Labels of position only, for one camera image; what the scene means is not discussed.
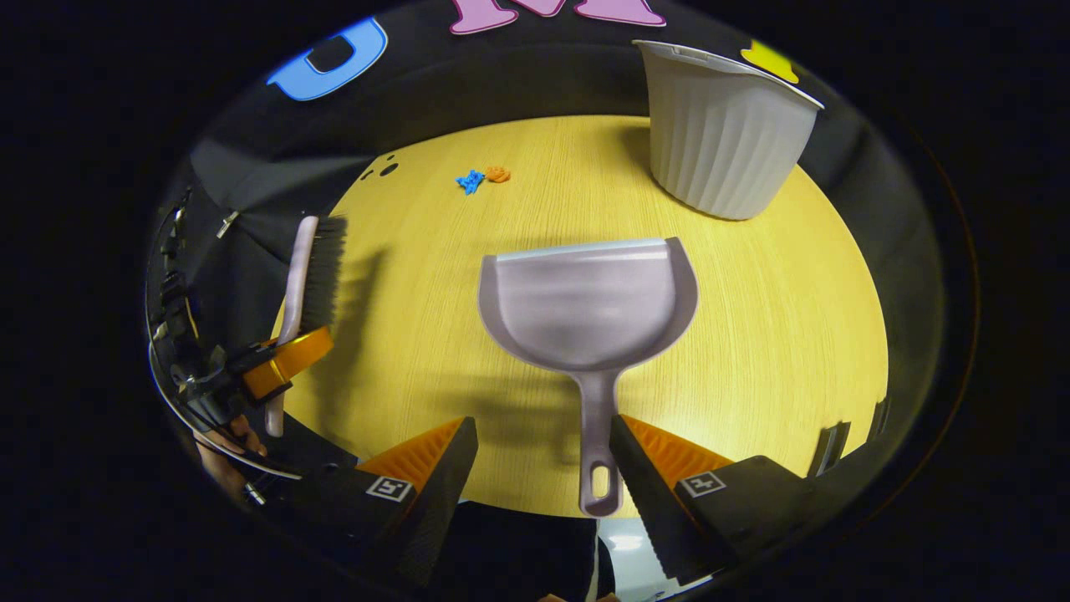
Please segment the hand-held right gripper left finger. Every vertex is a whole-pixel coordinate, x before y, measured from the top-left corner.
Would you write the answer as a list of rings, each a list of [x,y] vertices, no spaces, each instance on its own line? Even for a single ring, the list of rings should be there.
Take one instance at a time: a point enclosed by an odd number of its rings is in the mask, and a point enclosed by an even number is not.
[[[292,518],[360,578],[424,588],[478,451],[473,416],[424,431],[353,467],[292,488]]]

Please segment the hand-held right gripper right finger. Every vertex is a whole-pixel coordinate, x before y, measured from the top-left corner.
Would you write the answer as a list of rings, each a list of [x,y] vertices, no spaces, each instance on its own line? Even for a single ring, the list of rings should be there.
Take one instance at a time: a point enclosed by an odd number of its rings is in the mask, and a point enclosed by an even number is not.
[[[664,575],[681,585],[759,557],[817,510],[813,481],[771,458],[732,461],[633,416],[613,416],[610,449]]]

